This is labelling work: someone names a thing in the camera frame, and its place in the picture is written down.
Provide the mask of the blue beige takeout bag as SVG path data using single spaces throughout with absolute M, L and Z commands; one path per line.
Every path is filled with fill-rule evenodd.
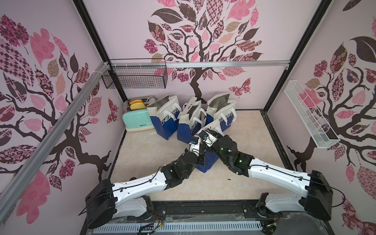
M 196 97 L 192 97 L 183 106 L 182 114 L 179 118 L 177 128 L 177 139 L 188 144 L 206 123 L 207 113 L 202 107 L 202 103 Z
M 211 122 L 210 124 L 204 126 L 202 129 L 200 129 L 196 133 L 196 135 L 194 135 L 194 137 L 200 138 L 199 134 L 202 131 L 208 131 L 208 132 L 210 132 L 210 130 L 214 130 L 214 131 L 218 132 L 219 134 L 221 134 L 222 136 L 224 136 L 224 134 L 223 134 L 223 132 L 221 130 L 219 121 L 215 120 L 215 121 Z M 215 153 L 211 153 L 210 152 L 210 146 L 208 146 L 208 145 L 206 147 L 206 154 L 209 157 L 209 163 L 208 164 L 199 164 L 196 167 L 202 173 L 206 173 L 207 171 L 209 171 L 212 168 L 212 166 L 214 165 L 214 163 L 218 160 L 218 156 Z
M 237 119 L 236 100 L 230 99 L 230 93 L 213 96 L 207 103 L 205 125 L 218 120 L 222 132 L 229 129 Z
M 177 96 L 164 96 L 147 106 L 151 122 L 157 132 L 168 140 L 178 129 L 182 108 Z

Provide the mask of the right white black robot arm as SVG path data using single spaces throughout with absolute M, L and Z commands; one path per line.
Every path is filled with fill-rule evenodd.
M 228 135 L 214 130 L 206 132 L 206 149 L 214 152 L 230 171 L 237 175 L 257 178 L 290 190 L 288 194 L 265 193 L 260 197 L 262 207 L 271 212 L 306 212 L 323 221 L 332 219 L 334 187 L 323 173 L 298 172 L 278 167 L 252 155 L 240 152 Z

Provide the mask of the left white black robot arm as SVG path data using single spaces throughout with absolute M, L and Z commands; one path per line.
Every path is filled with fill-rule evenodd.
M 179 158 L 161 166 L 149 176 L 127 182 L 100 181 L 85 198 L 86 222 L 89 229 L 98 228 L 114 217 L 140 217 L 151 212 L 152 203 L 146 195 L 180 185 L 188 179 L 198 165 L 204 165 L 209 140 L 194 137 L 190 146 Z

